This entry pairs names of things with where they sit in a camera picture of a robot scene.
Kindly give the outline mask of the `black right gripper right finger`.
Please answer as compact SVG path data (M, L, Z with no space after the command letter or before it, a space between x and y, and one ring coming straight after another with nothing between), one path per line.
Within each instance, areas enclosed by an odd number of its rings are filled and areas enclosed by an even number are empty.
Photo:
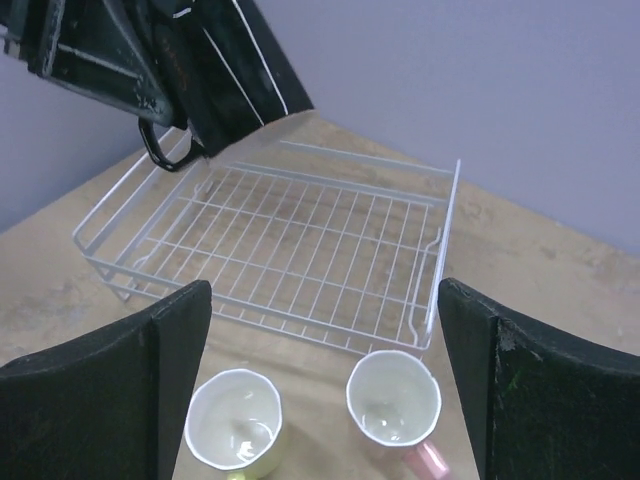
M438 312L480 478L638 478L638 356L453 278Z

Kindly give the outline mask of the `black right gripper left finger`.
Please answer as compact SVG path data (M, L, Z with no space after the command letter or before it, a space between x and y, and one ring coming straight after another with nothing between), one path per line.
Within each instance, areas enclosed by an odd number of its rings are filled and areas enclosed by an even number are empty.
M1 368L4 479L170 479L211 321L196 280Z

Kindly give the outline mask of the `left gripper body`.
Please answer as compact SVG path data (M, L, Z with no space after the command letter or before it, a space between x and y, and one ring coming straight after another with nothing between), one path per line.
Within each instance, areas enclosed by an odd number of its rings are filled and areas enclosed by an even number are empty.
M149 1L3 1L4 53L81 96L171 126L176 107L152 50Z

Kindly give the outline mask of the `yellow-green mug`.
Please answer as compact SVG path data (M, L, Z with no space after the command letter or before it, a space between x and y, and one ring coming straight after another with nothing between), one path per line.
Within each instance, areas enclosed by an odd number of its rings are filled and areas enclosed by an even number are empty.
M228 479L262 479L284 456L282 399L255 371L222 371L193 394L184 426L191 454Z

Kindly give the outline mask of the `black mug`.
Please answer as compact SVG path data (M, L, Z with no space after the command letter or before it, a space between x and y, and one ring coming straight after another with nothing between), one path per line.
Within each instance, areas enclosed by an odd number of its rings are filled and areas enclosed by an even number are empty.
M170 160L139 120L150 159L176 173L201 158L250 156L308 121L315 107L254 1L148 1L151 53L174 109L191 134Z

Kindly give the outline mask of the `pink mug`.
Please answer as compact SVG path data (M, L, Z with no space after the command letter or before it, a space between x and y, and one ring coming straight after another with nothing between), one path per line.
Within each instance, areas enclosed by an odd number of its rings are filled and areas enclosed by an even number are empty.
M442 409L439 384L416 357L374 351L346 383L347 411L367 456L379 467L405 465L416 479L449 479L451 470L430 436Z

